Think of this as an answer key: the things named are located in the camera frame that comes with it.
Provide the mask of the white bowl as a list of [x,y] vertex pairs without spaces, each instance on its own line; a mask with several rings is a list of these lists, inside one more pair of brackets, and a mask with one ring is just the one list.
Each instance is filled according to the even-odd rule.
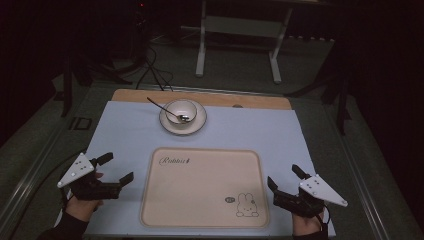
[[194,105],[193,102],[189,100],[174,100],[168,103],[165,108],[173,112],[174,114],[187,115],[190,118],[189,122],[182,122],[178,120],[175,116],[165,112],[166,119],[174,125],[188,124],[197,117],[197,107]]

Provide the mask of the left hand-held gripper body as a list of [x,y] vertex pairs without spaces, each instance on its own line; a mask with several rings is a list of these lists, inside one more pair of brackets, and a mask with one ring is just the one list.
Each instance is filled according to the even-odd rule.
[[117,199],[120,183],[104,183],[96,177],[96,168],[84,153],[80,153],[57,183],[59,189],[68,186],[79,200]]

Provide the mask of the white metal table frame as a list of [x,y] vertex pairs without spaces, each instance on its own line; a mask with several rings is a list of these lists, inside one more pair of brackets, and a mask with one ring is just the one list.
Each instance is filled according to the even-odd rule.
[[214,16],[207,14],[207,0],[202,0],[201,21],[200,21],[200,43],[197,56],[195,75],[202,77],[204,75],[205,57],[206,57],[206,33],[223,33],[253,37],[274,38],[276,45],[268,53],[271,73],[275,84],[282,82],[280,74],[278,55],[282,46],[285,33],[291,18],[293,9],[288,8],[282,22],[272,22],[263,20],[251,20],[234,17]]

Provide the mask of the beige tray with rabbit print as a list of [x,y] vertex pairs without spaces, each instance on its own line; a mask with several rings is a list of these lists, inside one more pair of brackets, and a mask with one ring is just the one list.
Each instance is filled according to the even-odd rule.
[[148,227],[265,227],[269,210],[258,154],[251,150],[156,149],[140,218]]

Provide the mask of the person's left hand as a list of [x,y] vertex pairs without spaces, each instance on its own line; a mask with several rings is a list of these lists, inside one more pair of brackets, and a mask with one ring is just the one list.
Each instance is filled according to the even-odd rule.
[[102,205],[102,200],[79,200],[72,195],[68,200],[65,212],[80,221],[89,222],[95,210]]

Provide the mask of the metal spoon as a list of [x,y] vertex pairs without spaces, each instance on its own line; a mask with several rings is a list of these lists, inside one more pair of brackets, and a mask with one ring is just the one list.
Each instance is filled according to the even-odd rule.
[[168,109],[166,109],[165,107],[159,105],[158,103],[156,103],[155,101],[153,101],[151,98],[146,97],[146,99],[151,102],[152,104],[154,104],[155,106],[159,107],[160,109],[164,110],[165,112],[175,116],[178,120],[182,121],[182,122],[189,122],[190,118],[187,115],[177,115],[174,114],[173,112],[169,111]]

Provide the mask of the light blue table mat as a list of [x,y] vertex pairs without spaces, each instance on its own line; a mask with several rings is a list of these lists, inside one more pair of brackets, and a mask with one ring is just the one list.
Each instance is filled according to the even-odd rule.
[[[99,167],[103,181],[116,182],[130,172],[134,180],[117,199],[107,200],[92,216],[86,235],[108,237],[251,237],[289,236],[288,211],[273,204],[267,186],[271,177],[279,189],[295,194],[298,165],[308,174],[315,169],[297,115],[292,110],[209,106],[205,125],[190,135],[175,135],[162,127],[159,110],[151,103],[107,103],[87,150],[88,158],[112,152]],[[251,150],[258,154],[266,191],[269,222],[263,228],[148,227],[141,221],[143,194],[153,152],[158,148]]]

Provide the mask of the person's right hand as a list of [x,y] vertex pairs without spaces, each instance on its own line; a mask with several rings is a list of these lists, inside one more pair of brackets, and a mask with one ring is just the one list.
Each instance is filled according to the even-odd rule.
[[322,226],[322,220],[324,217],[324,213],[321,212],[319,215],[313,218],[301,217],[296,214],[292,214],[292,222],[293,222],[293,230],[294,232],[306,232],[306,231],[327,231]]

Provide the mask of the white saucer plate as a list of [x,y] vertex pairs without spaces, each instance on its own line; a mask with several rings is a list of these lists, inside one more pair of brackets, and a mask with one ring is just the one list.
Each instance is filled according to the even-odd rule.
[[207,113],[205,108],[194,100],[189,100],[197,107],[197,117],[188,124],[174,125],[171,124],[165,116],[165,111],[161,110],[159,114],[160,123],[168,132],[176,135],[190,135],[199,131],[206,123]]

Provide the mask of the black stand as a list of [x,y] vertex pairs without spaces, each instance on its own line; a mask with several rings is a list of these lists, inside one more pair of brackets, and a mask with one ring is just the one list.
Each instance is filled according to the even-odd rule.
[[120,78],[118,75],[113,73],[111,70],[107,70],[105,67],[92,61],[89,57],[84,54],[69,55],[64,59],[63,62],[63,87],[61,91],[58,91],[55,95],[55,99],[63,102],[62,117],[66,117],[72,108],[73,103],[73,76],[83,76],[87,78],[89,76],[88,70],[92,69],[95,72],[100,73],[109,80],[112,80],[118,84],[129,84]]
[[321,95],[323,104],[333,104],[338,100],[336,126],[341,135],[345,134],[344,122],[348,117],[346,110],[350,74],[346,69],[345,46],[335,42],[321,65],[315,80],[294,92],[285,93],[286,97],[300,97],[315,89],[325,86]]

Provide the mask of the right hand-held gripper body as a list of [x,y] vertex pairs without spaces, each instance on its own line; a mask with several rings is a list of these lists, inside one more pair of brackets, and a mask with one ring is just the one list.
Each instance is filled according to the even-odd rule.
[[348,206],[348,201],[338,194],[319,175],[306,180],[300,179],[298,194],[292,195],[281,190],[273,193],[273,204],[301,217],[312,218],[319,215],[327,203],[342,207]]

